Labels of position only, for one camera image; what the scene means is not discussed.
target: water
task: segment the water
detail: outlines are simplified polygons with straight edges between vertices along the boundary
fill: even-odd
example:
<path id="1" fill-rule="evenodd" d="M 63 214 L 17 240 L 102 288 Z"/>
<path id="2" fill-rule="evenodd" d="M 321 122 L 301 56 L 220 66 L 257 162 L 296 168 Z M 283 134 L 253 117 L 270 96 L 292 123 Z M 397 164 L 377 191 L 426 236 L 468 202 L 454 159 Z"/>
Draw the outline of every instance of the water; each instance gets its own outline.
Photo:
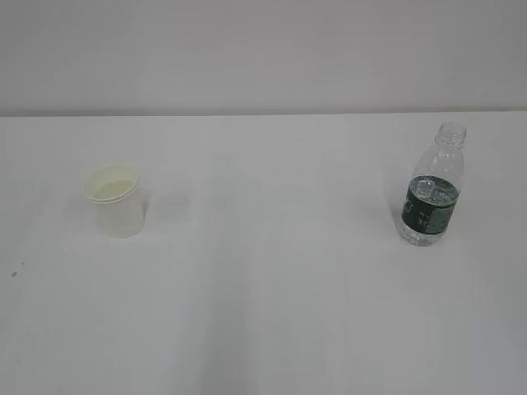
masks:
<path id="1" fill-rule="evenodd" d="M 428 246 L 445 233 L 457 202 L 454 185 L 434 176 L 421 175 L 410 182 L 397 231 L 409 243 Z"/>
<path id="2" fill-rule="evenodd" d="M 124 179 L 103 185 L 94 194 L 95 199 L 111 199 L 125 194 L 133 186 L 133 181 Z"/>

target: white cup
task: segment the white cup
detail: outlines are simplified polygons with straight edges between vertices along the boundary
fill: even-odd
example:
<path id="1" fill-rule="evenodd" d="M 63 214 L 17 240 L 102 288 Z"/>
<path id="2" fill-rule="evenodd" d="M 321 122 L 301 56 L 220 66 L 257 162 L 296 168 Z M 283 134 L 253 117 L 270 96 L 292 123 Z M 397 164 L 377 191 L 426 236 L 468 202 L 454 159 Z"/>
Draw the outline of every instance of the white cup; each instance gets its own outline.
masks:
<path id="1" fill-rule="evenodd" d="M 105 165 L 84 183 L 84 194 L 96 204 L 97 225 L 109 236 L 124 239 L 138 233 L 145 214 L 139 172 L 125 163 Z"/>

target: green label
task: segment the green label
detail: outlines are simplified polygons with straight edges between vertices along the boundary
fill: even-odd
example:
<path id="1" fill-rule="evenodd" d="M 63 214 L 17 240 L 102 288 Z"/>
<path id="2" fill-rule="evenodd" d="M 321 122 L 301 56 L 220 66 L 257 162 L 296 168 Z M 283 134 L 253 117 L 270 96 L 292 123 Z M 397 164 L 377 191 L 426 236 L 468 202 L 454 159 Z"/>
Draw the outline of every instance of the green label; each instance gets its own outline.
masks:
<path id="1" fill-rule="evenodd" d="M 448 206 L 436 206 L 424 202 L 416 197 L 409 188 L 404 202 L 403 221 L 416 232 L 438 235 L 448 227 L 454 207 L 455 202 Z"/>

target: cup rim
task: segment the cup rim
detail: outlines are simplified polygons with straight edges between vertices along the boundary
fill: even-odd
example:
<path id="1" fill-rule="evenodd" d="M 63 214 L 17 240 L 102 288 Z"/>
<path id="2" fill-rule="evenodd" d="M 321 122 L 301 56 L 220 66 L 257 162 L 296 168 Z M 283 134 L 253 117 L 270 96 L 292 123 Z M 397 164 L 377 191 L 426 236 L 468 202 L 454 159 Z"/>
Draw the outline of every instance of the cup rim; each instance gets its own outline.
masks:
<path id="1" fill-rule="evenodd" d="M 120 195 L 117 195 L 117 196 L 114 196 L 114 197 L 109 197 L 109 198 L 106 198 L 106 199 L 99 199 L 99 198 L 91 196 L 91 194 L 89 194 L 88 191 L 86 190 L 87 185 L 95 177 L 97 177 L 98 175 L 100 175 L 101 173 L 106 171 L 108 168 L 115 167 L 115 166 L 126 167 L 126 168 L 130 169 L 131 171 L 133 171 L 135 173 L 133 185 L 131 185 L 130 188 L 128 188 L 126 191 L 124 191 Z M 97 204 L 115 203 L 115 202 L 119 202 L 119 201 L 125 199 L 128 195 L 130 195 L 138 187 L 138 184 L 139 184 L 139 170 L 138 170 L 138 168 L 136 166 L 131 165 L 131 164 L 126 163 L 126 162 L 116 162 L 116 163 L 109 163 L 109 164 L 106 164 L 106 165 L 101 165 L 98 168 L 96 168 L 95 170 L 93 170 L 93 172 L 84 181 L 84 184 L 82 185 L 82 192 L 84 193 L 84 196 L 88 200 L 93 202 L 93 203 L 97 203 Z"/>

